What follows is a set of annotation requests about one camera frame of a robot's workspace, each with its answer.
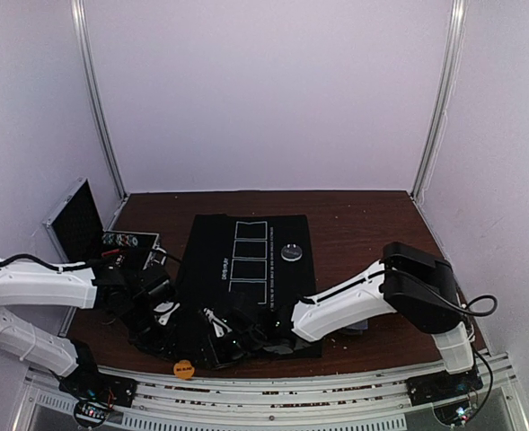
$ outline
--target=table surface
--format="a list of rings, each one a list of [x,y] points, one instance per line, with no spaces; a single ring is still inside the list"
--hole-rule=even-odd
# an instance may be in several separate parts
[[[338,284],[379,259],[394,241],[441,256],[410,197],[403,191],[242,191],[131,195],[115,229],[160,233],[163,247],[181,257],[196,214],[308,217],[319,291]],[[178,267],[168,263],[175,277]],[[77,311],[69,337],[89,344],[100,365],[138,372],[171,374],[172,363],[147,356],[128,344],[127,331],[103,312]],[[478,348],[484,343],[479,334]],[[251,359],[199,376],[283,378],[357,373],[437,361],[433,339],[399,314],[369,321],[357,337],[330,334],[322,358]]]

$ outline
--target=orange round token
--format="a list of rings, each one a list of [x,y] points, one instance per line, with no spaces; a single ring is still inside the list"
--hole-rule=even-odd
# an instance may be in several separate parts
[[[174,375],[182,380],[188,380],[190,377],[194,375],[194,367],[192,366],[190,361],[187,361],[187,360],[179,361],[176,364],[174,364],[173,370],[174,370]]]

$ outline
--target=white backdrop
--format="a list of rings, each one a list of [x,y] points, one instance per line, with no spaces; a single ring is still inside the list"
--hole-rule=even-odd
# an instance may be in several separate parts
[[[529,1],[471,2],[465,27],[423,207],[467,297],[498,296],[479,324],[529,400]]]
[[[410,189],[451,4],[87,1],[128,191]]]
[[[104,162],[84,83],[69,0],[0,2],[0,256],[58,256],[41,222],[79,176],[88,177],[103,222],[119,200]],[[63,307],[19,307],[56,330]],[[27,365],[0,351],[0,430]]]

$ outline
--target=open case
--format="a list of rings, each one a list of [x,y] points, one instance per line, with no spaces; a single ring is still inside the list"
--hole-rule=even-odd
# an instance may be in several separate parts
[[[162,256],[158,233],[104,231],[88,179],[79,178],[43,222],[64,262],[85,262],[119,246],[135,247],[121,263],[140,270]]]

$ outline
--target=case lid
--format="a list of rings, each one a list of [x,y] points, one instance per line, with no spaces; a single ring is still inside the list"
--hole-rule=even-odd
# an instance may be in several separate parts
[[[56,235],[69,261],[87,261],[98,257],[102,222],[88,179],[78,179],[45,225]]]

